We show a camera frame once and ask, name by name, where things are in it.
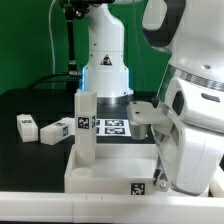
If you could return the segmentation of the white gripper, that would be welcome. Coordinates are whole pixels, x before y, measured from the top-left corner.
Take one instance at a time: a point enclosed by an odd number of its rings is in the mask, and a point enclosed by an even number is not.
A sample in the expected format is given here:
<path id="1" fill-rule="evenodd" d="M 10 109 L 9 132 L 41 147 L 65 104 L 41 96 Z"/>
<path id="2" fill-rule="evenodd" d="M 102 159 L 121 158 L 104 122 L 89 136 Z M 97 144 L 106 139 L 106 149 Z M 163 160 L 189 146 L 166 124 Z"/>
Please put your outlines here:
<path id="1" fill-rule="evenodd" d="M 152 127 L 160 157 L 153 185 L 161 192 L 170 184 L 175 191 L 200 195 L 224 155 L 224 93 L 173 78 L 159 108 L 168 130 Z"/>

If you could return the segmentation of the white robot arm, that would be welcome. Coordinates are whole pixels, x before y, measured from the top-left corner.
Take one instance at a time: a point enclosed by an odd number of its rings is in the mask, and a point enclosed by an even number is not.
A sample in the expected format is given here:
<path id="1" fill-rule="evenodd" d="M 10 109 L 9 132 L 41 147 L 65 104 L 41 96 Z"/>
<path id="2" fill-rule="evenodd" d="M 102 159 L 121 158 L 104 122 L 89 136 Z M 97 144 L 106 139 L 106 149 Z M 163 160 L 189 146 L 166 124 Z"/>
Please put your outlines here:
<path id="1" fill-rule="evenodd" d="M 171 58 L 158 105 L 128 105 L 131 135 L 152 131 L 157 186 L 200 195 L 224 155 L 224 0 L 148 0 L 142 31 Z"/>

